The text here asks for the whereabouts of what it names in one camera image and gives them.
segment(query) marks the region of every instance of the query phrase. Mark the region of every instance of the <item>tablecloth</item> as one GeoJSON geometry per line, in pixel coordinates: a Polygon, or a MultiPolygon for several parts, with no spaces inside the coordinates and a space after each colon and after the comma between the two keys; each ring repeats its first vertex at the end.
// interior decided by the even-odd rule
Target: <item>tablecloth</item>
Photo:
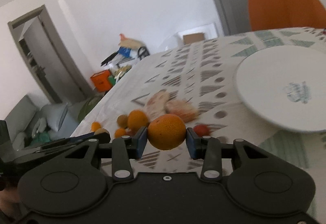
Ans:
{"type": "MultiPolygon", "coordinates": [[[[156,92],[167,90],[170,99],[185,99],[200,112],[188,123],[207,124],[212,136],[223,143],[243,138],[306,170],[316,184],[316,196],[308,213],[326,223],[326,133],[301,134],[285,131],[249,111],[237,96],[233,76],[238,65],[254,52],[272,46],[296,45],[326,53],[326,35],[315,28],[257,31],[201,41],[146,57],[133,67],[81,122],[72,136],[90,132],[92,122],[112,135],[116,118],[141,109],[156,92]]],[[[185,143],[160,151],[147,143],[141,160],[131,160],[137,172],[200,172],[203,160],[192,160],[185,143]]],[[[102,170],[111,175],[111,160],[102,170]]],[[[223,160],[223,174],[232,172],[223,160]]]]}

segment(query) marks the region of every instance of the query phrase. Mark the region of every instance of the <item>bread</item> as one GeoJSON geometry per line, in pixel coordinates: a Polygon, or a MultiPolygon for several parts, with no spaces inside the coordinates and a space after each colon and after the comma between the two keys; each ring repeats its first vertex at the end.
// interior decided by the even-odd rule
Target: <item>bread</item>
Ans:
{"type": "Polygon", "coordinates": [[[166,114],[165,103],[168,99],[169,93],[167,91],[159,91],[148,100],[144,107],[144,111],[150,122],[166,114]]]}
{"type": "Polygon", "coordinates": [[[180,117],[185,123],[191,122],[198,117],[197,109],[191,103],[183,100],[168,101],[165,104],[165,109],[168,113],[180,117]]]}

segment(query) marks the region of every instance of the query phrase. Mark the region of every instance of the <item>orange box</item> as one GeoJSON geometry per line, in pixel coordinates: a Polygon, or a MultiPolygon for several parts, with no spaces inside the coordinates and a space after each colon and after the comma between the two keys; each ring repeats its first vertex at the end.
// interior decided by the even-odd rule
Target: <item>orange box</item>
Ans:
{"type": "Polygon", "coordinates": [[[113,87],[108,80],[110,75],[110,71],[107,70],[92,75],[91,80],[99,93],[109,91],[113,87]]]}

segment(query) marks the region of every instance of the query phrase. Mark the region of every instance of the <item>tomato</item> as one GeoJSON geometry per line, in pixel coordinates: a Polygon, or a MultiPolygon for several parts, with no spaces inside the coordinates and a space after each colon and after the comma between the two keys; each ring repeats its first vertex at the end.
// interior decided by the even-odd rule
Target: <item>tomato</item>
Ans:
{"type": "Polygon", "coordinates": [[[200,124],[194,127],[194,132],[198,135],[198,137],[210,136],[211,131],[205,124],[200,124]]]}

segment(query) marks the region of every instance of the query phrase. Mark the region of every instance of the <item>plate logo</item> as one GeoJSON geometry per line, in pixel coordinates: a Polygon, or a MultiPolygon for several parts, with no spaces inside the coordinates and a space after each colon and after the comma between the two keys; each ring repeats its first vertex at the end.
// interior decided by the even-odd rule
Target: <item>plate logo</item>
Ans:
{"type": "Polygon", "coordinates": [[[292,102],[302,102],[302,104],[308,104],[311,99],[310,88],[307,86],[306,82],[302,84],[289,83],[284,88],[287,93],[287,98],[292,102]]]}

